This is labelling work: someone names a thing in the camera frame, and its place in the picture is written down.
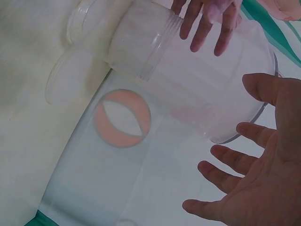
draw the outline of hand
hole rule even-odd
[[[255,158],[213,146],[213,156],[245,176],[201,162],[199,171],[226,196],[216,202],[188,200],[183,208],[229,226],[301,225],[301,80],[251,74],[243,83],[255,99],[276,107],[277,130],[239,124],[237,131],[263,147],[263,155]]]
[[[186,1],[174,0],[171,9],[179,14]],[[204,13],[190,49],[192,52],[199,51],[212,28],[212,24],[222,16],[221,35],[214,50],[214,54],[220,56],[225,51],[237,23],[241,20],[239,16],[241,3],[242,0],[191,0],[181,26],[180,37],[187,39],[194,21],[204,6]]]

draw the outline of finger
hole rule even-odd
[[[176,15],[179,15],[186,1],[187,0],[174,0],[171,6],[171,10],[174,11]]]
[[[237,125],[237,132],[254,141],[260,147],[265,148],[269,138],[276,130],[259,126],[253,123],[243,122]]]
[[[205,16],[207,17],[210,23],[214,23],[220,15],[222,15],[233,0],[212,0],[204,11]]]
[[[200,2],[199,0],[191,0],[186,14],[185,14],[185,18],[184,18],[184,22],[181,26],[181,30],[180,30],[180,37],[181,39],[187,39],[189,32],[192,28],[192,25],[194,23],[194,21],[196,20],[196,18],[198,17],[201,9],[202,9],[203,3]]]
[[[276,105],[279,91],[286,84],[286,80],[268,74],[246,74],[243,84],[247,92],[255,99]]]
[[[246,175],[253,163],[257,160],[256,157],[234,151],[221,145],[214,145],[211,148],[211,154],[242,175]]]
[[[210,30],[212,28],[212,24],[207,20],[205,16],[202,16],[197,32],[192,40],[191,43],[191,51],[192,52],[198,52],[201,46],[203,45],[207,35],[209,34]]]
[[[241,179],[221,171],[207,161],[200,162],[198,165],[198,170],[208,181],[213,183],[218,189],[226,194],[233,191]]]
[[[233,31],[236,28],[238,14],[239,11],[235,4],[230,4],[223,13],[221,35],[214,49],[214,54],[216,56],[220,56],[227,48],[230,39],[232,38]]]
[[[201,202],[198,200],[186,200],[183,209],[190,214],[207,220],[221,221],[222,204],[216,202]]]

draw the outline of clear plastic jar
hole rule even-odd
[[[118,10],[110,9],[111,19],[105,18],[105,23],[102,21],[92,32],[94,35],[73,48],[134,78],[170,106],[170,115],[215,143],[233,140],[239,122],[258,118],[265,104],[245,91],[242,76],[277,74],[275,56],[258,23],[243,21],[224,54],[216,57],[214,47],[220,24],[213,25],[201,50],[192,53],[189,47],[197,23],[189,38],[181,40],[179,28],[183,19],[171,10],[150,0],[128,0],[123,9],[117,5]],[[104,25],[108,32],[99,32]],[[81,61],[75,64],[83,68]]]

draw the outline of jar lid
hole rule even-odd
[[[75,44],[92,32],[107,15],[114,0],[81,0],[67,24],[67,40]]]
[[[110,67],[85,49],[74,46],[53,67],[45,91],[49,104],[67,105],[74,100],[91,97]]]

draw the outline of green stripe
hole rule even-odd
[[[25,226],[59,226],[54,221],[46,217],[42,212],[39,210],[34,219],[28,222]]]
[[[292,32],[296,35],[297,39],[301,43],[301,37],[300,37],[299,33],[297,32],[296,28],[294,28],[294,26],[288,21],[285,21],[285,24],[292,30]]]
[[[254,19],[262,25],[269,42],[273,46],[301,67],[301,59],[296,56],[282,31],[275,24],[268,12],[256,0],[244,0],[242,11],[249,19]]]

